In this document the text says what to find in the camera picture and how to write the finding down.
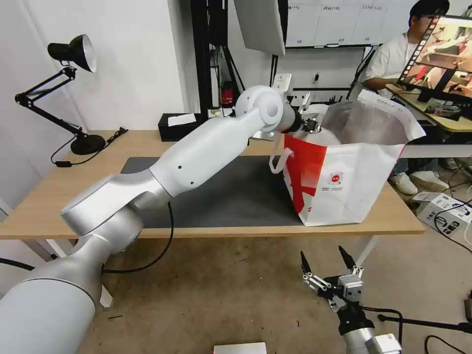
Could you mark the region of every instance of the bag logo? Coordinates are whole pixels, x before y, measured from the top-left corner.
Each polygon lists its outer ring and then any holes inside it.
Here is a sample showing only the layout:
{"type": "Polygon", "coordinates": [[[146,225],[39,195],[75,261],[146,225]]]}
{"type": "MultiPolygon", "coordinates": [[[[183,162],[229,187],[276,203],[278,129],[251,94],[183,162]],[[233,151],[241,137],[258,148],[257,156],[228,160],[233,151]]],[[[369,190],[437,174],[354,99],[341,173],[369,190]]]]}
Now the bag logo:
{"type": "Polygon", "coordinates": [[[331,185],[339,185],[343,182],[343,173],[342,172],[335,172],[329,176],[329,184],[331,185]]]}

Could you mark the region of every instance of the monitor stand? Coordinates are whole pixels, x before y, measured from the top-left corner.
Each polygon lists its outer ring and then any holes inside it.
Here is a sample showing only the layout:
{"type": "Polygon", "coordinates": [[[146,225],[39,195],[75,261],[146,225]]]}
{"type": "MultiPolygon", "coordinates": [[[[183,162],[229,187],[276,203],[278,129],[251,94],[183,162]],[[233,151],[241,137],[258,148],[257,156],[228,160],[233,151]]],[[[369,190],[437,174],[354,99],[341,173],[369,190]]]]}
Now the monitor stand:
{"type": "Polygon", "coordinates": [[[434,89],[430,89],[430,88],[421,89],[421,93],[419,94],[418,101],[427,103],[431,98],[447,100],[447,98],[445,97],[447,97],[448,94],[444,92],[444,90],[447,87],[447,84],[449,83],[449,81],[454,76],[455,72],[456,70],[447,69],[434,89]]]}

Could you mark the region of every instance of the white t-shirt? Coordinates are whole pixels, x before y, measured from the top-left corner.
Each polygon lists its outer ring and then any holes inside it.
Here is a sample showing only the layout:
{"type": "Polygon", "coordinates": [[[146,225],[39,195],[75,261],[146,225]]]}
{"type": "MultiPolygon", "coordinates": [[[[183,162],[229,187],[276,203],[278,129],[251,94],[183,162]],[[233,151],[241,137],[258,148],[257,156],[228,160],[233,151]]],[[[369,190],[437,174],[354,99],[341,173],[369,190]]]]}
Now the white t-shirt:
{"type": "MultiPolygon", "coordinates": [[[[406,33],[385,43],[375,52],[360,81],[364,82],[372,78],[398,79],[416,46],[417,44],[408,42],[406,33]]],[[[380,90],[379,94],[391,97],[391,93],[386,89],[380,90]]]]}

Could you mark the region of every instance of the lamp base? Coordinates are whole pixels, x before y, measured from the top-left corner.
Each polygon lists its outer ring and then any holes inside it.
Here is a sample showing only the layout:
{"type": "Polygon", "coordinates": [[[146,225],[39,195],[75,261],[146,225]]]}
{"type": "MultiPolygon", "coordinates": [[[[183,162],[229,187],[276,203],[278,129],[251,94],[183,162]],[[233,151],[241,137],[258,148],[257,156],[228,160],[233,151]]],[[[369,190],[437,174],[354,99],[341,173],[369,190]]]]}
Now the lamp base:
{"type": "Polygon", "coordinates": [[[70,145],[71,151],[76,155],[90,155],[99,152],[105,147],[105,139],[100,135],[78,136],[70,145]]]}

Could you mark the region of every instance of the dark hair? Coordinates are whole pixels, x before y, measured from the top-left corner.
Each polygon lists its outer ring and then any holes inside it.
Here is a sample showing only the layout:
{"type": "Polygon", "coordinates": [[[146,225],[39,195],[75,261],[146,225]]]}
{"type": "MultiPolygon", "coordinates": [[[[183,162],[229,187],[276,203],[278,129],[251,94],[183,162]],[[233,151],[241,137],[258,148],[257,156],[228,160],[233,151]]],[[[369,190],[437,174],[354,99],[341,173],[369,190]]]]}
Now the dark hair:
{"type": "Polygon", "coordinates": [[[420,19],[428,15],[445,15],[449,11],[449,0],[419,0],[410,10],[408,25],[412,25],[412,18],[420,19]]]}

